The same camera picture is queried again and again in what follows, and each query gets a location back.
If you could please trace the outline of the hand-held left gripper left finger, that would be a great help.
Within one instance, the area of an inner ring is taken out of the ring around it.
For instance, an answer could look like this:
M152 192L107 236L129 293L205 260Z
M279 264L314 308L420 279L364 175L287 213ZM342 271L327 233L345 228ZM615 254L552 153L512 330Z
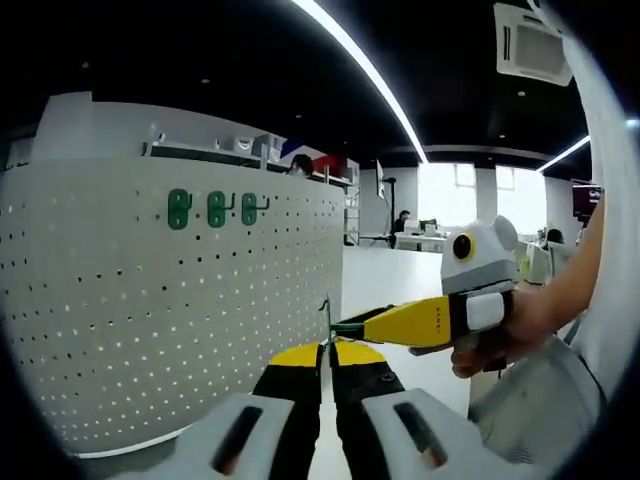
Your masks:
M320 343L276 354L253 391L187 429L150 479L305 479L320 431Z

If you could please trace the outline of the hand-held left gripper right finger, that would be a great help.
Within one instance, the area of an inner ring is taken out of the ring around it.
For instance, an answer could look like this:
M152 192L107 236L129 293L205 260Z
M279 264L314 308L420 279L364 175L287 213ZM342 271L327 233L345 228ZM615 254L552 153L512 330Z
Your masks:
M336 426L354 479L528 479L531 467L487 449L479 429L421 389L405 389L360 343L328 350Z

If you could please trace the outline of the person's right hand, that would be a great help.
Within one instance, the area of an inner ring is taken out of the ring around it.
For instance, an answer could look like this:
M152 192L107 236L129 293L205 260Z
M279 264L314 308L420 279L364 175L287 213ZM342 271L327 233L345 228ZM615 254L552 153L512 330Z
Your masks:
M478 346L469 352L454 349L453 373L470 378L497 360L515 361L545 344L554 332L551 288L513 291L513 308L501 326L484 332Z

